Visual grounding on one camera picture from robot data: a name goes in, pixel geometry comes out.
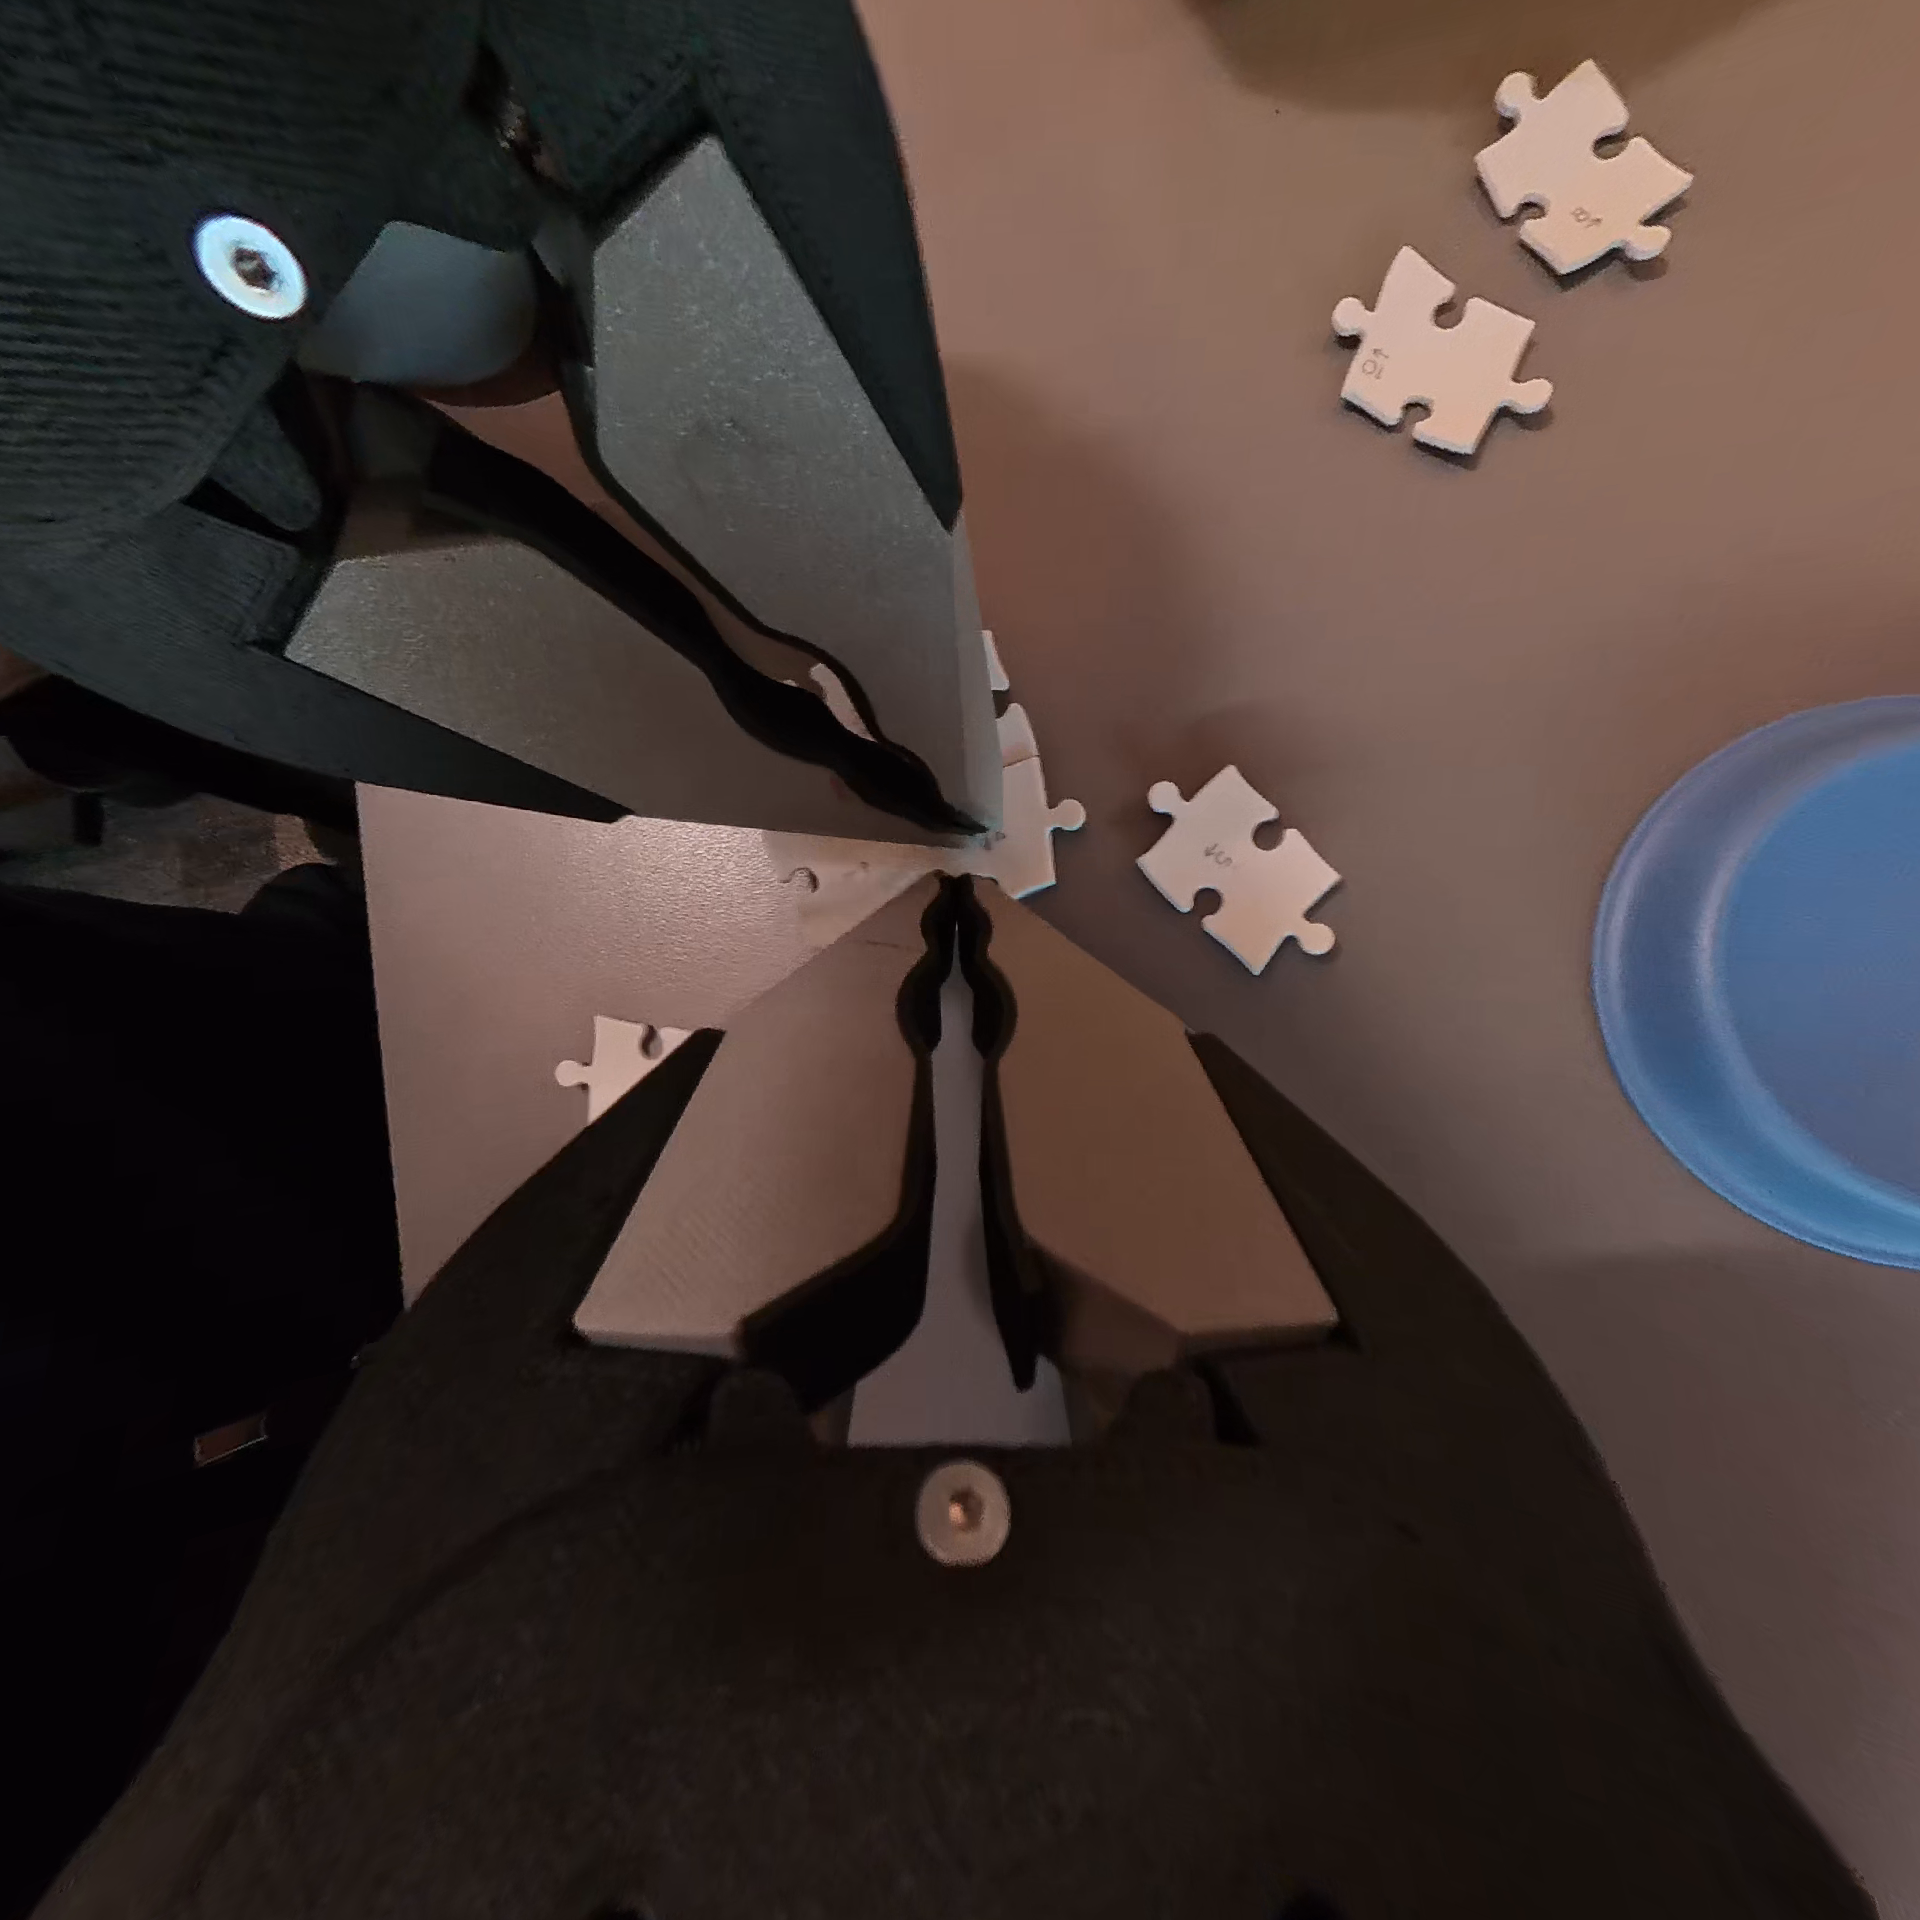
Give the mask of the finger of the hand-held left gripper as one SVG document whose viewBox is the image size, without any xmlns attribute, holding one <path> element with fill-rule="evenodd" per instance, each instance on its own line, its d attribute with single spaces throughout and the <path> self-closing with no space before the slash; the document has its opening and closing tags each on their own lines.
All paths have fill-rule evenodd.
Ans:
<svg viewBox="0 0 1920 1920">
<path fill-rule="evenodd" d="M 607 491 L 753 662 L 824 658 L 973 826 L 1002 747 L 966 522 L 943 527 L 715 133 L 581 254 L 585 430 Z"/>
<path fill-rule="evenodd" d="M 465 430 L 349 430 L 339 541 L 279 657 L 628 814 L 814 830 L 839 781 L 890 835 L 986 803 L 851 732 L 804 658 L 739 645 L 662 563 Z"/>
</svg>

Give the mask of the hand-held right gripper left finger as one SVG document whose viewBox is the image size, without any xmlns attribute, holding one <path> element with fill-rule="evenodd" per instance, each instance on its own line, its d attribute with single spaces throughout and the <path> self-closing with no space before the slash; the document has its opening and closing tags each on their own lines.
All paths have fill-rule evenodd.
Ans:
<svg viewBox="0 0 1920 1920">
<path fill-rule="evenodd" d="M 922 878 L 722 1033 L 573 1329 L 773 1372 L 805 1409 L 917 1329 L 957 887 Z"/>
</svg>

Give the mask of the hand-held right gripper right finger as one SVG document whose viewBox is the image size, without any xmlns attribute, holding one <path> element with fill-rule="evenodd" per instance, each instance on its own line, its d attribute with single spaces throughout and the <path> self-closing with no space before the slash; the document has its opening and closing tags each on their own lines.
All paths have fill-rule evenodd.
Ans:
<svg viewBox="0 0 1920 1920">
<path fill-rule="evenodd" d="M 1337 1313 L 1195 1034 L 991 880 L 952 880 L 980 1221 L 1013 1382 L 1325 1338 Z"/>
</svg>

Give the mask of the white puzzle piece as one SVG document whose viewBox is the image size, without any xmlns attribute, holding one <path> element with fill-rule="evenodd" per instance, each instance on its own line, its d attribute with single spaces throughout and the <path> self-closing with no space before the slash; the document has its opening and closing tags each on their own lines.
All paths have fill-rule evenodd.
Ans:
<svg viewBox="0 0 1920 1920">
<path fill-rule="evenodd" d="M 1146 803 L 1164 817 L 1164 830 L 1140 853 L 1140 874 L 1183 915 L 1212 891 L 1219 903 L 1201 926 L 1246 972 L 1262 972 L 1282 945 L 1310 956 L 1333 953 L 1335 929 L 1313 910 L 1342 874 L 1300 830 L 1282 830 L 1274 846 L 1258 842 L 1258 830 L 1281 814 L 1238 766 L 1222 766 L 1191 796 L 1157 781 Z"/>
<path fill-rule="evenodd" d="M 1535 332 L 1528 316 L 1468 296 L 1457 324 L 1440 324 L 1453 296 L 1457 284 L 1403 244 L 1374 304 L 1335 304 L 1333 332 L 1350 345 L 1337 390 L 1349 408 L 1386 429 L 1424 408 L 1412 445 L 1468 459 L 1501 410 L 1532 418 L 1552 405 L 1553 385 L 1518 377 Z"/>
<path fill-rule="evenodd" d="M 1535 76 L 1509 72 L 1495 110 L 1504 129 L 1477 154 L 1479 187 L 1501 223 L 1532 210 L 1518 242 L 1552 274 L 1569 276 L 1609 254 L 1631 264 L 1665 254 L 1668 227 L 1656 217 L 1692 190 L 1692 172 L 1645 138 L 1600 149 L 1625 133 L 1628 109 L 1593 59 L 1544 95 Z"/>
<path fill-rule="evenodd" d="M 694 1037 L 694 1030 L 593 1015 L 586 1059 L 559 1060 L 551 1082 L 585 1100 L 585 1124 L 591 1126 L 687 1037 Z"/>
</svg>

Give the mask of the assembled white puzzle pieces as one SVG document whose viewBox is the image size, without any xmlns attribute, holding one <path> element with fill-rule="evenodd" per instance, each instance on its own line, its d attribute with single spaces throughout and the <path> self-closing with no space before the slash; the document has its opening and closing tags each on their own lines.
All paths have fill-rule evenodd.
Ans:
<svg viewBox="0 0 1920 1920">
<path fill-rule="evenodd" d="M 762 849 L 770 874 L 800 902 L 804 917 L 816 924 L 830 917 L 859 920 L 923 874 L 988 878 L 1007 898 L 1029 898 L 1055 885 L 1051 835 L 1080 830 L 1088 814 L 1078 800 L 1048 796 L 1039 739 L 1024 710 L 1007 698 L 996 636 L 982 629 L 980 642 L 996 698 L 1002 823 L 959 849 L 764 830 Z"/>
</svg>

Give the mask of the blue round plastic stand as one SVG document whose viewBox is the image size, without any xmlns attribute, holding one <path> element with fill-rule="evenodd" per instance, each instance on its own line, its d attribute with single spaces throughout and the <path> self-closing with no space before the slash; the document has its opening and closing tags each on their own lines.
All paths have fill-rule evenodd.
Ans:
<svg viewBox="0 0 1920 1920">
<path fill-rule="evenodd" d="M 1801 710 L 1677 778 L 1600 891 L 1593 1010 L 1703 1189 L 1916 1270 L 1916 698 Z"/>
</svg>

